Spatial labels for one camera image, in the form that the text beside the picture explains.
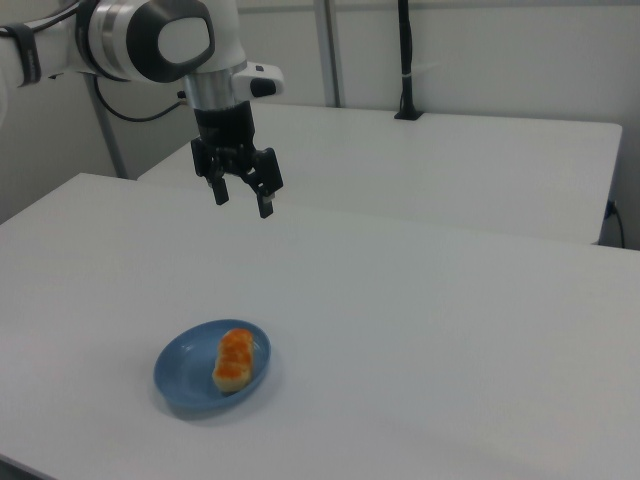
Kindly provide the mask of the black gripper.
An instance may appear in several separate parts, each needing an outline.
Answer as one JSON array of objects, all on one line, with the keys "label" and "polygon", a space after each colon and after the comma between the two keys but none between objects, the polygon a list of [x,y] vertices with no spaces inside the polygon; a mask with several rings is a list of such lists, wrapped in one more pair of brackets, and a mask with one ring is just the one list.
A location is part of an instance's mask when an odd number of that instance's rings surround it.
[{"label": "black gripper", "polygon": [[224,175],[235,175],[255,193],[260,217],[268,218],[273,214],[274,192],[284,183],[274,149],[259,150],[254,145],[251,103],[194,113],[199,130],[191,141],[195,172],[207,180],[215,203],[229,201]]}]

